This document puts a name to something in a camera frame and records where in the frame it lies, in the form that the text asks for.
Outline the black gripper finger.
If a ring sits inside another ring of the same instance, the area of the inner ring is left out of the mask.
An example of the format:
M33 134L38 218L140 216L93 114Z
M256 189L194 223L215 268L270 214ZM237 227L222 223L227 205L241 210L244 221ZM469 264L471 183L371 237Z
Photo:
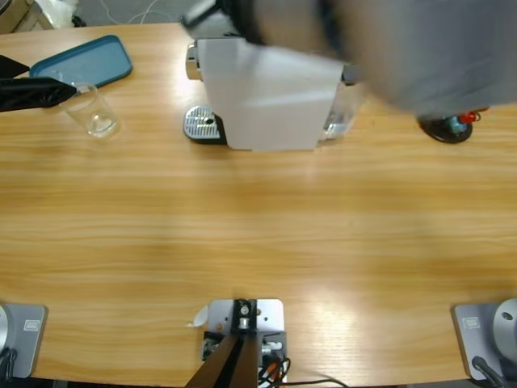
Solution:
M30 67L9 57L0 56L0 79L12 79L25 74Z
M1 112L52 108L77 94L77 88L54 78L1 80Z

